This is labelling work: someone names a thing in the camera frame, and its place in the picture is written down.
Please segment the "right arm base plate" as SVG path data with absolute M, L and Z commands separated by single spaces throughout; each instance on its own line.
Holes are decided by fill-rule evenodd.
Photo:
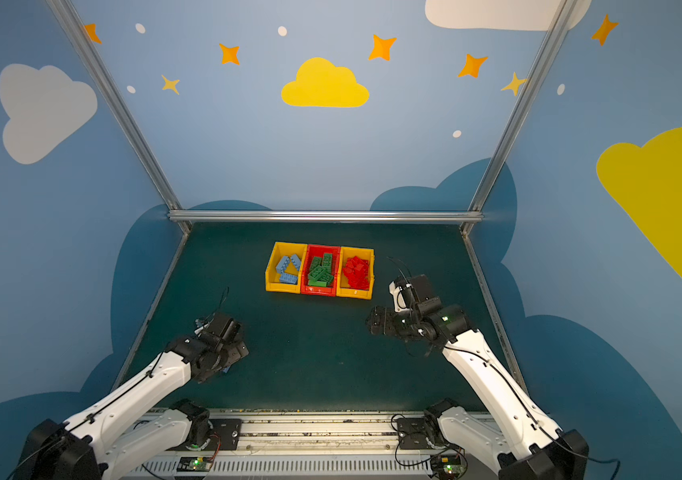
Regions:
M 396 415 L 393 426 L 400 449 L 432 450 L 435 447 L 425 418 Z

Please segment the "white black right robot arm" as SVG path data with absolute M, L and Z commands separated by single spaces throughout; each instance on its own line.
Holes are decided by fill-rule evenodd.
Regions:
M 492 416 L 493 428 L 449 402 L 429 411 L 441 439 L 483 463 L 500 479 L 582 479 L 589 447 L 575 430 L 564 432 L 525 393 L 458 305 L 377 306 L 366 318 L 373 335 L 425 340 L 468 382 Z

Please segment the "light blue lego brick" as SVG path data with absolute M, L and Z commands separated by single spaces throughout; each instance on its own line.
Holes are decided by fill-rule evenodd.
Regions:
M 290 273 L 281 273 L 279 275 L 279 281 L 283 284 L 297 285 L 298 284 L 298 276 L 290 274 Z

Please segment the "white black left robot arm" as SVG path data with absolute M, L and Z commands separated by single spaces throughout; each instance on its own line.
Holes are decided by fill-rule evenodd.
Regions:
M 213 438 L 210 413 L 182 400 L 155 420 L 140 419 L 190 381 L 205 383 L 248 355 L 242 325 L 216 312 L 171 341 L 143 370 L 89 408 L 27 436 L 12 479 L 120 479 L 177 446 L 200 450 Z

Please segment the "red lego brick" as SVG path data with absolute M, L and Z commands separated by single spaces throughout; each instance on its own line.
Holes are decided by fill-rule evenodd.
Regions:
M 370 287 L 369 261 L 358 256 L 348 258 L 342 273 L 349 289 L 368 290 Z

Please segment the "bright green lego brick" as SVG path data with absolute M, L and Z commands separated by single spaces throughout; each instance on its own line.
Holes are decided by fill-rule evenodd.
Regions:
M 333 284 L 334 276 L 329 268 L 322 265 L 309 271 L 307 285 L 310 287 L 330 288 Z

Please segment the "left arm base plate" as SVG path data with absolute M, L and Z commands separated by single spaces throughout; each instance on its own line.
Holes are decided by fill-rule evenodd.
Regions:
M 203 451 L 235 451 L 239 445 L 243 422 L 238 418 L 213 418 L 208 420 Z

